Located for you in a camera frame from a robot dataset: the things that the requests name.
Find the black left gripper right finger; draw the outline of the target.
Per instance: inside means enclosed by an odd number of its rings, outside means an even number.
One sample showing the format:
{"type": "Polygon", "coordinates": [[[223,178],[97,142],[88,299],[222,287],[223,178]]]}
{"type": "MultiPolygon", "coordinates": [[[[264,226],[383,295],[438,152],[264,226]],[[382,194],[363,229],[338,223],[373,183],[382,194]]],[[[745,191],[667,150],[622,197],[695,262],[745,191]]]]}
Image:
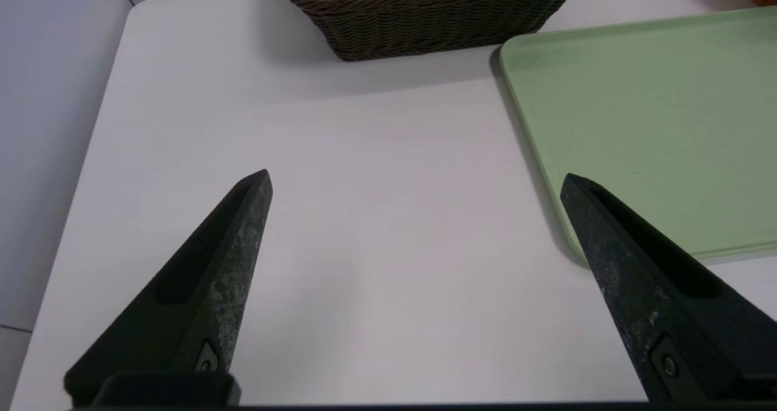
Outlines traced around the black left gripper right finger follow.
{"type": "Polygon", "coordinates": [[[773,403],[775,321],[605,187],[560,194],[652,403],[773,403]]]}

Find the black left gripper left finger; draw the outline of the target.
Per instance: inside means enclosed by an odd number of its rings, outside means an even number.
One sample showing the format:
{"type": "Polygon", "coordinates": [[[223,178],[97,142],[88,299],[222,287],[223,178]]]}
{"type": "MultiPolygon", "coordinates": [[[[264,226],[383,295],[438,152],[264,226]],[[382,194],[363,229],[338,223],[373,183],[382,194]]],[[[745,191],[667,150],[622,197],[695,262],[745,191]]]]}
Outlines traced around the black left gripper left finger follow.
{"type": "Polygon", "coordinates": [[[273,197],[237,182],[64,376],[75,407],[228,407],[229,369],[273,197]]]}

